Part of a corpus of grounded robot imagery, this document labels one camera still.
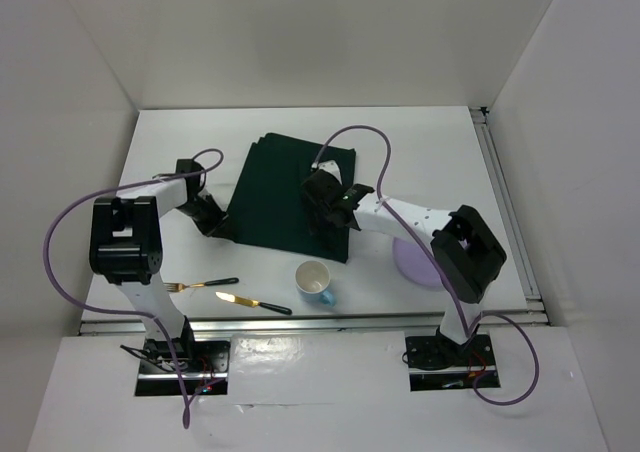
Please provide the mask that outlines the gold knife black handle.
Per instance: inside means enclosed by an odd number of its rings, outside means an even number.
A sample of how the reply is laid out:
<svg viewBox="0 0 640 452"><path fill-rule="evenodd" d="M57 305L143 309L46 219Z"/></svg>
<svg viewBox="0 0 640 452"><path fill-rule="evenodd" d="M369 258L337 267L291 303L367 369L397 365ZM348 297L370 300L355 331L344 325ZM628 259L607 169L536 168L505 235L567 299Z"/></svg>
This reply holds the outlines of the gold knife black handle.
<svg viewBox="0 0 640 452"><path fill-rule="evenodd" d="M244 298L244 297L240 297L240 296L230 294L230 293L225 293L225 292L216 291L215 295L220 300L223 300L228 303L236 304L236 305L241 305L244 307L262 308L262 309L269 310L271 312L275 312L275 313L286 315L286 316L291 316L293 314L290 308L276 305L276 304L261 302L255 299Z"/></svg>

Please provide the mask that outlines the dark green cloth placemat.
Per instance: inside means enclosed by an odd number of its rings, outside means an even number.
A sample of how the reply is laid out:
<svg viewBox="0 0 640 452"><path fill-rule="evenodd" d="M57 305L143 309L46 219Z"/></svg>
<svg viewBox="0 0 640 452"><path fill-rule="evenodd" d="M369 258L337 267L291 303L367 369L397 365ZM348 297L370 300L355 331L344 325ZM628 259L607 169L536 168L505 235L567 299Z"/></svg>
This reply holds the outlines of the dark green cloth placemat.
<svg viewBox="0 0 640 452"><path fill-rule="evenodd" d="M313 233L301 184L321 149L319 143L267 133L251 144L227 208L232 240L345 263L349 231Z"/></svg>

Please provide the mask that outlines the gold fork black handle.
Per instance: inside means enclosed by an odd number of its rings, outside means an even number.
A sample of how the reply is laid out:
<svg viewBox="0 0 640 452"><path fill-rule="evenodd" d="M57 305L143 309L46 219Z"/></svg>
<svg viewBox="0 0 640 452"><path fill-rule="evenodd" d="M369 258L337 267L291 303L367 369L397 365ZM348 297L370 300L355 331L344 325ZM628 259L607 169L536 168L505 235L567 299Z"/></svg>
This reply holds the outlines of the gold fork black handle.
<svg viewBox="0 0 640 452"><path fill-rule="evenodd" d="M169 293L180 293L189 289L210 288L216 286L236 285L239 283L237 277L224 279L209 280L192 284L184 284L179 282L164 282L163 285Z"/></svg>

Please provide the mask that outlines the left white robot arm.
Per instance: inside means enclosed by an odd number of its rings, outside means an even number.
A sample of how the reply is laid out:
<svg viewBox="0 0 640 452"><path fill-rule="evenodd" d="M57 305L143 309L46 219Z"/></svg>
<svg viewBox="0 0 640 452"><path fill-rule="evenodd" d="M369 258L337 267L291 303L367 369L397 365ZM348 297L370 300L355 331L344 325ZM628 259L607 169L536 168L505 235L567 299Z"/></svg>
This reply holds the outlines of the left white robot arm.
<svg viewBox="0 0 640 452"><path fill-rule="evenodd" d="M93 204L91 269L127 297L144 324L145 347L176 371L193 366L198 348L189 320L161 279L160 219L177 210L203 236L233 238L229 216L206 190L204 175L196 160L179 159L175 172L157 183L100 197Z"/></svg>

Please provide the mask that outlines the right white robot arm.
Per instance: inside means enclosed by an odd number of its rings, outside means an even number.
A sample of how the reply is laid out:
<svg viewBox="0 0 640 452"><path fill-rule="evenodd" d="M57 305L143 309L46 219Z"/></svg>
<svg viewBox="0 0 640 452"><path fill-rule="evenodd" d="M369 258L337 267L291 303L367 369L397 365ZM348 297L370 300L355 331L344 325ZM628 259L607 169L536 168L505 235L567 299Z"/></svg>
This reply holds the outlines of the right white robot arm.
<svg viewBox="0 0 640 452"><path fill-rule="evenodd" d="M460 363L471 351L485 294L506 262L504 248L471 206L429 209L367 185L344 185L338 175L337 167L320 165L302 182L311 230L326 235L349 228L414 242L450 295L436 351L444 362Z"/></svg>

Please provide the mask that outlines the blue mug white inside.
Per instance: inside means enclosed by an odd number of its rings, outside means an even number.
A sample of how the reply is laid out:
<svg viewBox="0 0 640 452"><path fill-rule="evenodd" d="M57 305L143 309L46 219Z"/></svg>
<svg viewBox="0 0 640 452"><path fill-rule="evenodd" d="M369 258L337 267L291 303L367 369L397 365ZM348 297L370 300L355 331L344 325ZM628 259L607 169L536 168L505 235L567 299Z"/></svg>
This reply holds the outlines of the blue mug white inside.
<svg viewBox="0 0 640 452"><path fill-rule="evenodd" d="M309 303L334 307L336 299L331 292L331 274L328 267L319 261L300 264L294 275L296 289L303 300Z"/></svg>

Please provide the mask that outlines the purple plastic plate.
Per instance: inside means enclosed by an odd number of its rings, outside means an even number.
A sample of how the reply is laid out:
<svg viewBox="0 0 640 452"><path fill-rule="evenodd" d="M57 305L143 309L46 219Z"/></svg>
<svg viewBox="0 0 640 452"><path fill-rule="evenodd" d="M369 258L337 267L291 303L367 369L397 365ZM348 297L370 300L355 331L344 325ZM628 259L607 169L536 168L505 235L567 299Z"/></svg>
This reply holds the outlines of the purple plastic plate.
<svg viewBox="0 0 640 452"><path fill-rule="evenodd" d="M410 282L433 290L443 288L435 266L414 242L394 238L392 256L400 274Z"/></svg>

